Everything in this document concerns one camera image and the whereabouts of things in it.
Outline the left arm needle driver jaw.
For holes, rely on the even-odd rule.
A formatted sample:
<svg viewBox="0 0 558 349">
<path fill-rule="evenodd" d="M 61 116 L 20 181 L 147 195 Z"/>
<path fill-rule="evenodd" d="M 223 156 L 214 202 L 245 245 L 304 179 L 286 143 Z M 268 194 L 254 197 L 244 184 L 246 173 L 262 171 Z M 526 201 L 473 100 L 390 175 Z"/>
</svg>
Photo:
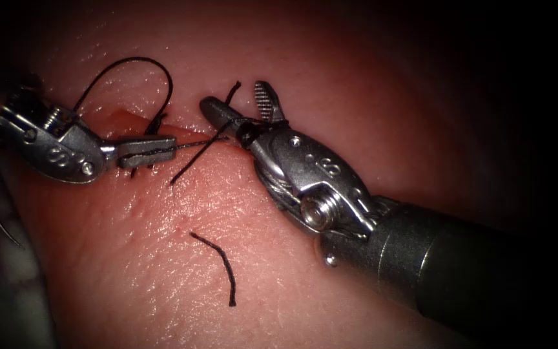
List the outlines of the left arm needle driver jaw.
<svg viewBox="0 0 558 349">
<path fill-rule="evenodd" d="M 116 140 L 117 157 L 145 154 L 176 145 L 176 137 L 169 135 L 124 136 Z"/>
<path fill-rule="evenodd" d="M 165 153 L 133 153 L 120 156 L 116 160 L 116 165 L 120 168 L 135 168 L 144 165 L 152 165 L 165 161 Z"/>
</svg>

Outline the right arm needle driver jaw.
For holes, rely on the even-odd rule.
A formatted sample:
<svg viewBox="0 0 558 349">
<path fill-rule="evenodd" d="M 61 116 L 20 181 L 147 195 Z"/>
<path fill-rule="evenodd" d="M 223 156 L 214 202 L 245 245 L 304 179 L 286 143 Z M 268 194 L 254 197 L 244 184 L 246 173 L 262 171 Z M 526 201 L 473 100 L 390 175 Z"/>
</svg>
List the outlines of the right arm needle driver jaw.
<svg viewBox="0 0 558 349">
<path fill-rule="evenodd" d="M 247 121 L 238 111 L 214 96 L 203 98 L 199 102 L 203 117 L 217 130 L 224 134 L 236 134 Z"/>
<path fill-rule="evenodd" d="M 267 81 L 258 80 L 254 84 L 254 98 L 261 119 L 267 123 L 282 123 L 287 125 L 280 100 Z"/>
</svg>

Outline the left arm needle driver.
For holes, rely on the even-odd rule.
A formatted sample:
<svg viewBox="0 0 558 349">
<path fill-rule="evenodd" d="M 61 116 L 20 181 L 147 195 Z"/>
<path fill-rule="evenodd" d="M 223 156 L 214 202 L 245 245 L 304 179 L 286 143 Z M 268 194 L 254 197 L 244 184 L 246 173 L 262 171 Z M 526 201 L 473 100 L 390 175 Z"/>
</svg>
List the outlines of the left arm needle driver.
<svg viewBox="0 0 558 349">
<path fill-rule="evenodd" d="M 31 89 L 13 90 L 0 103 L 0 149 L 10 147 L 39 173 L 88 184 L 114 163 L 118 143 L 100 138 L 73 111 Z"/>
</svg>

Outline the right arm needle driver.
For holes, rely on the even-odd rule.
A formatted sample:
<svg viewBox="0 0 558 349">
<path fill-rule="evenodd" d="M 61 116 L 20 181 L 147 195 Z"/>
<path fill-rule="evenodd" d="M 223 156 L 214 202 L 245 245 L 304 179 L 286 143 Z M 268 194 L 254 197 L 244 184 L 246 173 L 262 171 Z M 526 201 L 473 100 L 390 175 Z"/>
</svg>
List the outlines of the right arm needle driver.
<svg viewBox="0 0 558 349">
<path fill-rule="evenodd" d="M 330 148 L 287 125 L 239 128 L 239 141 L 273 202 L 304 233 L 366 241 L 396 201 L 371 196 L 352 167 Z"/>
</svg>

